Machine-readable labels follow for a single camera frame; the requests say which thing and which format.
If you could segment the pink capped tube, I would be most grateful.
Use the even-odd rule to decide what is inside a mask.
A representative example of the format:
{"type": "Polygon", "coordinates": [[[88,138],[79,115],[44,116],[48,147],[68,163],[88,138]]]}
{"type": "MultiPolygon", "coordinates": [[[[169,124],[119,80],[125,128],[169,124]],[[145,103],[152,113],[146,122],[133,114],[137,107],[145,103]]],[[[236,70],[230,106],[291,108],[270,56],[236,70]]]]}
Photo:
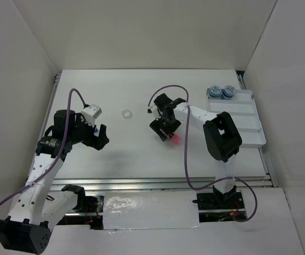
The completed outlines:
{"type": "Polygon", "coordinates": [[[161,133],[164,135],[165,140],[170,140],[173,144],[178,145],[181,143],[181,137],[174,133],[166,133],[163,130],[160,130],[161,133]]]}

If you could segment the blue slime jar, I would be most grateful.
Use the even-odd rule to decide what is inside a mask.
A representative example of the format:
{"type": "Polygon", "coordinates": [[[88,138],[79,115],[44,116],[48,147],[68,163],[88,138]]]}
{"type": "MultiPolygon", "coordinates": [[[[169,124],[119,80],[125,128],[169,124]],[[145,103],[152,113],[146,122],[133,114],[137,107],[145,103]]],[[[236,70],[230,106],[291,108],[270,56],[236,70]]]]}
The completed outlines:
{"type": "Polygon", "coordinates": [[[212,99],[220,98],[222,89],[219,86],[211,86],[207,89],[207,97],[212,99]]]}
{"type": "Polygon", "coordinates": [[[221,99],[222,100],[231,99],[234,97],[235,92],[236,92],[236,88],[234,86],[227,85],[222,89],[221,99]]]}

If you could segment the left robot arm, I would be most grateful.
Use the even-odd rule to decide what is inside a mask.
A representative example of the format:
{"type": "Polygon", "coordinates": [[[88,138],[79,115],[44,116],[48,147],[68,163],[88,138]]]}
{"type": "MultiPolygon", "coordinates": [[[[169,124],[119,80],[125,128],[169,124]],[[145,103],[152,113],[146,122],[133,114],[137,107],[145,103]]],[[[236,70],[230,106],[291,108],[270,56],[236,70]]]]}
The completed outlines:
{"type": "Polygon", "coordinates": [[[54,123],[36,148],[33,169],[26,189],[5,219],[0,219],[0,243],[7,250],[42,254],[54,227],[68,211],[80,212],[88,206],[85,189],[68,184],[50,198],[49,191],[73,145],[81,143],[101,150],[109,139],[106,126],[97,128],[95,120],[102,110],[86,105],[81,112],[58,110],[54,123]]]}

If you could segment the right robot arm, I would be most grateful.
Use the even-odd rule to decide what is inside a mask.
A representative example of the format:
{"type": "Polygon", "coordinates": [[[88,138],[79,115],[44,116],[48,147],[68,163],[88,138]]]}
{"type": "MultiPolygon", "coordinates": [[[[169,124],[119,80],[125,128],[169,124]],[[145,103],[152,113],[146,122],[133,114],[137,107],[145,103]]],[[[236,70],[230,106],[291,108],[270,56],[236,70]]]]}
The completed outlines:
{"type": "Polygon", "coordinates": [[[184,169],[189,187],[200,191],[211,186],[216,206],[226,208],[231,204],[237,191],[234,180],[235,158],[242,145],[241,135],[231,115],[227,112],[209,113],[190,105],[185,99],[172,100],[164,93],[157,96],[155,100],[149,101],[147,112],[154,116],[150,128],[162,141],[169,139],[178,143],[180,139],[176,136],[176,130],[182,121],[185,122],[184,169]],[[203,187],[195,187],[190,181],[188,170],[190,126],[203,131],[208,153],[218,164],[215,180],[203,187]]]}

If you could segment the clear tape roll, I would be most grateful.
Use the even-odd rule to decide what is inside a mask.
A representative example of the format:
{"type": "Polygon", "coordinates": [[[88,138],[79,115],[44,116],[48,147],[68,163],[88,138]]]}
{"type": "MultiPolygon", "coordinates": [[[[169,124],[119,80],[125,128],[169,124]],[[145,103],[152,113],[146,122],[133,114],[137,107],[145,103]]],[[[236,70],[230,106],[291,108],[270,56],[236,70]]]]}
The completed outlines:
{"type": "Polygon", "coordinates": [[[121,114],[122,114],[122,117],[126,120],[132,118],[132,116],[133,116],[133,113],[129,109],[123,110],[121,114]]]}

